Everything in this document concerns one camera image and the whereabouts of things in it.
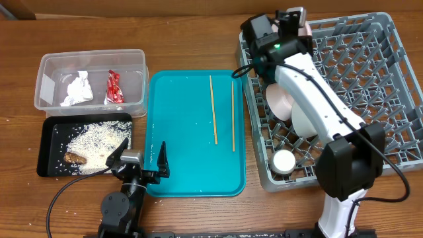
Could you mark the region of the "small pink bowl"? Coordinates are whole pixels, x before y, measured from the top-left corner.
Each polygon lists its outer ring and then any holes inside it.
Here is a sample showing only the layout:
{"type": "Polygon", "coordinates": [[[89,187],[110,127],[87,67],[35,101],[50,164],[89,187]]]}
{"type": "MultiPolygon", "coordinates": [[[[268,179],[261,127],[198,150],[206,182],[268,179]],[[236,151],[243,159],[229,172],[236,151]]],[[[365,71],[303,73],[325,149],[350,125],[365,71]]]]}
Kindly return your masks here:
{"type": "Polygon", "coordinates": [[[274,116],[282,121],[289,120],[294,103],[293,97],[277,83],[267,86],[265,94],[274,116]]]}

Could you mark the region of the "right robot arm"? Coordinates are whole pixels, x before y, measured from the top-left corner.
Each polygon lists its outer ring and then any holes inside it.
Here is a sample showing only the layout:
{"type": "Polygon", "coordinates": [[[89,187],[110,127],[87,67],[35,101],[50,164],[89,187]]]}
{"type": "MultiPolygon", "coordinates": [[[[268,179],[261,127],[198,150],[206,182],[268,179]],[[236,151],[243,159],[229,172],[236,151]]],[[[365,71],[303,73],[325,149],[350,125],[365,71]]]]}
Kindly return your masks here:
{"type": "Polygon", "coordinates": [[[313,41],[302,8],[276,11],[274,19],[260,14],[240,25],[253,69],[267,85],[287,91],[324,145],[315,174],[325,191],[323,214],[313,237],[375,237],[357,230],[360,202],[382,174],[385,133],[379,122],[366,124],[325,82],[313,63],[313,41]]]}

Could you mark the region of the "large white round plate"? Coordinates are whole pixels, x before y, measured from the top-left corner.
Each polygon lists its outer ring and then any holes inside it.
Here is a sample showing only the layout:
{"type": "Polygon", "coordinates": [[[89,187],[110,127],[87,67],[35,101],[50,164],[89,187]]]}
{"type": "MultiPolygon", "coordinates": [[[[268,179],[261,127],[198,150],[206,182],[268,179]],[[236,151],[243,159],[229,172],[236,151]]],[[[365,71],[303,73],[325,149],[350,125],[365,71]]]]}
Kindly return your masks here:
{"type": "MultiPolygon", "coordinates": [[[[276,25],[277,23],[278,21],[276,21],[275,23],[272,23],[273,32],[278,31],[278,26],[276,25]]],[[[312,30],[308,21],[305,21],[304,26],[298,29],[297,35],[298,36],[312,36],[312,30]]]]}

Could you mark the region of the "white paper napkin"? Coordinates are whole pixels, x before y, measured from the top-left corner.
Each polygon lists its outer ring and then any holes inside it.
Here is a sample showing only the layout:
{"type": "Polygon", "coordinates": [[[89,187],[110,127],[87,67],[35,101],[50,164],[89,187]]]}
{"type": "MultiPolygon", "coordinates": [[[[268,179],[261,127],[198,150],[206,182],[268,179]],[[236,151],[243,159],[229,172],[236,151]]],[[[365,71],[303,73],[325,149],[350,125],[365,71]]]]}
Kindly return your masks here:
{"type": "Polygon", "coordinates": [[[67,86],[67,96],[60,106],[73,106],[82,102],[93,100],[93,92],[88,80],[87,71],[78,71],[79,76],[76,77],[67,86]]]}

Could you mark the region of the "wooden chopstick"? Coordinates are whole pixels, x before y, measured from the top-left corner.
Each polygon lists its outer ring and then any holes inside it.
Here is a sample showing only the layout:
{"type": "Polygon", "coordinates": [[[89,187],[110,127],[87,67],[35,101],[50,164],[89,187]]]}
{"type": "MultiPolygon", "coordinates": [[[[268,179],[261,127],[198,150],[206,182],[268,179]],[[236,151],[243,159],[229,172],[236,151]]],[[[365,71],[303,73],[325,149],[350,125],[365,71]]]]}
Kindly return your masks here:
{"type": "Polygon", "coordinates": [[[215,100],[214,100],[214,94],[213,94],[213,82],[212,82],[212,76],[209,75],[209,81],[210,81],[210,97],[211,97],[211,110],[212,110],[212,119],[213,119],[213,134],[214,134],[214,141],[215,144],[218,144],[217,139],[217,125],[216,125],[216,119],[215,119],[215,100]]]}
{"type": "Polygon", "coordinates": [[[232,128],[232,152],[235,152],[235,87],[231,82],[231,128],[232,128]]]}

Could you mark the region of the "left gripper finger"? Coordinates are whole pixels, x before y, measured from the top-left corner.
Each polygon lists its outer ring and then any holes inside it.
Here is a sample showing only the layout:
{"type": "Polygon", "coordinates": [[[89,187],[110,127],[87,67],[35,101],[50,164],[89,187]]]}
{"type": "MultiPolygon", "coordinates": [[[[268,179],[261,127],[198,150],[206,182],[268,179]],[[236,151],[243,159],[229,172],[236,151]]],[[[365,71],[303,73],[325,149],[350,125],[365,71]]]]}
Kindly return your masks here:
{"type": "Polygon", "coordinates": [[[161,144],[159,156],[157,158],[157,167],[158,167],[158,175],[160,177],[165,177],[165,178],[170,177],[170,169],[169,169],[169,163],[167,159],[167,150],[166,150],[165,141],[163,141],[161,144]]]}
{"type": "Polygon", "coordinates": [[[123,154],[124,150],[128,148],[129,139],[125,138],[123,142],[107,157],[106,166],[113,166],[116,160],[120,160],[120,156],[123,154]]]}

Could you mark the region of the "brown food scraps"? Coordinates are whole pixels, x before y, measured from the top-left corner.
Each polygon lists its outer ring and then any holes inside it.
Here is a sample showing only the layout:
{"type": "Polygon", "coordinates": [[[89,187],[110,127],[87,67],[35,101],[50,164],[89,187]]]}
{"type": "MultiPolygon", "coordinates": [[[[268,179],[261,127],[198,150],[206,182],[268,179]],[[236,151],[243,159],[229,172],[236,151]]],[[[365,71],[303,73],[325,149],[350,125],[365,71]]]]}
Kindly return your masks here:
{"type": "Polygon", "coordinates": [[[76,164],[76,165],[85,165],[87,163],[87,159],[76,154],[76,153],[71,153],[71,152],[66,152],[63,160],[66,163],[71,163],[71,164],[76,164]]]}

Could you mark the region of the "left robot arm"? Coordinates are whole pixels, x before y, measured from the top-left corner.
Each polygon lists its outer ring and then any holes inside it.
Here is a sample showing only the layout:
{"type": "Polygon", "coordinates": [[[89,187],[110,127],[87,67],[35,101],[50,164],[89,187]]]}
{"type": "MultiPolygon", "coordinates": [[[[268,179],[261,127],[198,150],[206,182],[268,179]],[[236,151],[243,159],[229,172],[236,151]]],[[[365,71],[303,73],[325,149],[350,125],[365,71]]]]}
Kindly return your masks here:
{"type": "Polygon", "coordinates": [[[128,149],[125,139],[106,159],[106,166],[122,181],[120,191],[107,194],[101,205],[102,221],[97,237],[145,237],[138,226],[149,184],[159,184],[170,177],[166,143],[161,144],[156,171],[143,168],[141,151],[128,149]]]}

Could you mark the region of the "white rice grains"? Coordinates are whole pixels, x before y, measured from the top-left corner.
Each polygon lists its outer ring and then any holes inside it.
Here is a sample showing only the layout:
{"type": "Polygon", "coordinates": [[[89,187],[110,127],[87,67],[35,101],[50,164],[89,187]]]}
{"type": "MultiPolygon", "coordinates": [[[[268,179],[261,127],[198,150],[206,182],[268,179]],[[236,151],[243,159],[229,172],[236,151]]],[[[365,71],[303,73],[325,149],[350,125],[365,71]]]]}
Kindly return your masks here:
{"type": "Polygon", "coordinates": [[[81,174],[89,175],[106,168],[107,157],[123,142],[127,134],[118,134],[109,124],[90,126],[81,136],[73,139],[68,152],[76,153],[87,159],[85,165],[78,165],[81,174]]]}

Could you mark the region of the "white plastic cup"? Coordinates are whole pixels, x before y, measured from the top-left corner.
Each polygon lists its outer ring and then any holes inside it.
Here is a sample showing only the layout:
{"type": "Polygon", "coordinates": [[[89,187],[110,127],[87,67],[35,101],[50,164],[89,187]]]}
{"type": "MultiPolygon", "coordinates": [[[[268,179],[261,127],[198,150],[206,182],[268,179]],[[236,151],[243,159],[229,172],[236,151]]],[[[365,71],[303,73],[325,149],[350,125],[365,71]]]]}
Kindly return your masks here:
{"type": "Polygon", "coordinates": [[[278,175],[289,175],[296,168],[295,156],[286,149],[277,150],[270,160],[271,170],[278,175]]]}

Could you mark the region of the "grey round bowl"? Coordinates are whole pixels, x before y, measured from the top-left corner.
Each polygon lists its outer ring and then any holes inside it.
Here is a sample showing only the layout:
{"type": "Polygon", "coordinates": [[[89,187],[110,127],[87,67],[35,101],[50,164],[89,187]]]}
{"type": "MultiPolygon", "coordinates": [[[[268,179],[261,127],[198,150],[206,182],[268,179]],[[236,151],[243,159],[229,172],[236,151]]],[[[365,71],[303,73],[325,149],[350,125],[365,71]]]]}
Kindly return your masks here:
{"type": "Polygon", "coordinates": [[[296,102],[292,105],[291,122],[299,137],[310,138],[317,135],[317,131],[311,121],[296,102]]]}

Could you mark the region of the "red foil snack wrapper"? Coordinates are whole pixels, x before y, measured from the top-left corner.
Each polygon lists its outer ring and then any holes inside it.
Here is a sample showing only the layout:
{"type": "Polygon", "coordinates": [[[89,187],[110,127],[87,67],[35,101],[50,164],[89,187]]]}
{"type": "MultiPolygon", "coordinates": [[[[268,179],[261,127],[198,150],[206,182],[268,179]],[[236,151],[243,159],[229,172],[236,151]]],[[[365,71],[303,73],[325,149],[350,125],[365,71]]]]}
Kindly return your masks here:
{"type": "Polygon", "coordinates": [[[108,71],[108,81],[104,104],[121,104],[125,103],[123,92],[119,86],[120,74],[112,70],[108,71]]]}

